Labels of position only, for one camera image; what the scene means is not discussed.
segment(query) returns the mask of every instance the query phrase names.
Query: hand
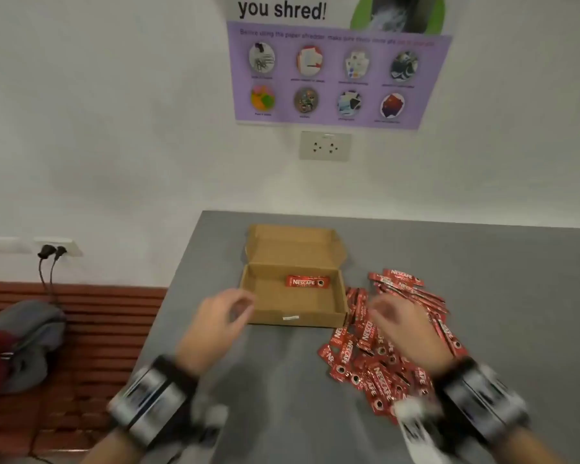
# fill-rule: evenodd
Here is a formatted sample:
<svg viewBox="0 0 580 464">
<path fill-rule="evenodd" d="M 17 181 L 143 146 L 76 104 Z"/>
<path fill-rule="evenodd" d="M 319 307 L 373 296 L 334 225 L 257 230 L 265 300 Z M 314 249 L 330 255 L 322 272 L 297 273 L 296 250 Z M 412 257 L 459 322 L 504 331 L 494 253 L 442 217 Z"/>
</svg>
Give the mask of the hand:
<svg viewBox="0 0 580 464">
<path fill-rule="evenodd" d="M 225 355 L 254 312 L 255 296 L 231 288 L 206 298 L 176 349 L 176 362 L 201 376 Z M 231 322 L 231 315 L 236 319 Z"/>
<path fill-rule="evenodd" d="M 401 353 L 430 375 L 445 372 L 455 359 L 425 315 L 425 309 L 407 299 L 379 295 L 368 310 L 374 324 Z"/>
</svg>

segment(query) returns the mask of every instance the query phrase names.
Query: pile of coffee sachets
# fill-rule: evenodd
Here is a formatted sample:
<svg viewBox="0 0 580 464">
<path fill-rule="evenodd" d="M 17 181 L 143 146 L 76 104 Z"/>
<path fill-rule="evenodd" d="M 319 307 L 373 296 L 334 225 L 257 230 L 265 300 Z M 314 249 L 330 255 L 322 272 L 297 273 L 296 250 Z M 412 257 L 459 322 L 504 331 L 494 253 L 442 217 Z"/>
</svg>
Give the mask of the pile of coffee sachets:
<svg viewBox="0 0 580 464">
<path fill-rule="evenodd" d="M 385 269 L 383 274 L 369 273 L 378 293 L 409 299 L 425 308 L 434 330 L 455 356 L 467 351 L 445 325 L 449 314 L 445 300 L 425 291 L 424 282 L 408 273 Z M 329 375 L 339 382 L 349 382 L 365 393 L 376 415 L 389 417 L 397 424 L 393 404 L 408 395 L 428 395 L 432 381 L 424 369 L 403 357 L 387 341 L 369 319 L 367 290 L 348 288 L 350 308 L 346 323 L 337 328 L 329 343 L 318 350 L 331 370 Z"/>
</svg>

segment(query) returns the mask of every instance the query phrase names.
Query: purple poster section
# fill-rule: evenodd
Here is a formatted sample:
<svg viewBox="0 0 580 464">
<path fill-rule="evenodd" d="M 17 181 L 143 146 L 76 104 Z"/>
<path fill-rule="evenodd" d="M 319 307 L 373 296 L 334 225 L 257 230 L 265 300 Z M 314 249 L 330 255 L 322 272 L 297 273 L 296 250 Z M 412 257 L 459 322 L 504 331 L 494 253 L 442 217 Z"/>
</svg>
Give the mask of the purple poster section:
<svg viewBox="0 0 580 464">
<path fill-rule="evenodd" d="M 228 22 L 227 34 L 237 121 L 384 129 L 419 128 L 451 43 L 450 36 L 243 22 Z M 256 42 L 268 44 L 275 52 L 275 66 L 269 73 L 251 68 L 249 50 Z M 297 54 L 305 46 L 317 46 L 322 52 L 322 68 L 312 77 L 301 75 L 297 68 Z M 356 50 L 365 51 L 370 63 L 362 78 L 352 80 L 345 61 Z M 394 58 L 405 51 L 416 54 L 418 67 L 410 79 L 397 82 L 390 69 Z M 268 86 L 275 94 L 275 106 L 268 111 L 259 111 L 251 103 L 251 90 L 258 85 Z M 311 113 L 301 114 L 294 106 L 294 94 L 306 86 L 318 93 L 318 105 Z M 361 95 L 361 109 L 351 117 L 338 112 L 338 99 L 346 91 Z M 386 119 L 380 106 L 395 92 L 404 98 L 404 108 L 397 117 Z"/>
</svg>

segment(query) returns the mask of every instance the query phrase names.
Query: white wall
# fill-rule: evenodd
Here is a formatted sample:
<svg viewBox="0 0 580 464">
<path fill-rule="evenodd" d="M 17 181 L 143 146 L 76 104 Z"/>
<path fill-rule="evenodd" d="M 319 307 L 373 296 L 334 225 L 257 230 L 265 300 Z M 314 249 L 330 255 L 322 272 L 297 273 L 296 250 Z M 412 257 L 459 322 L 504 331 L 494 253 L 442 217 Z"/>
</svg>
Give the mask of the white wall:
<svg viewBox="0 0 580 464">
<path fill-rule="evenodd" d="M 347 164 L 231 97 L 213 0 L 0 0 L 0 235 L 74 238 L 59 281 L 167 285 L 207 208 L 580 227 L 580 0 L 471 0 L 420 130 L 352 130 Z"/>
</svg>

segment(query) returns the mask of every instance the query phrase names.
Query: left hand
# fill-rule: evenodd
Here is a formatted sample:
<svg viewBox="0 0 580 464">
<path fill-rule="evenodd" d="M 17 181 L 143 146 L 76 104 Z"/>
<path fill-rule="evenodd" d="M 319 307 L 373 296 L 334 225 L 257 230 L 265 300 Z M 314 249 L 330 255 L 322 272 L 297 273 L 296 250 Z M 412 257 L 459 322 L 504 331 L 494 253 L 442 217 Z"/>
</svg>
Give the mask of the left hand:
<svg viewBox="0 0 580 464">
<path fill-rule="evenodd" d="M 206 298 L 176 349 L 176 362 L 201 376 L 230 349 L 254 312 L 255 295 L 231 288 Z M 231 314 L 236 319 L 231 322 Z"/>
</svg>

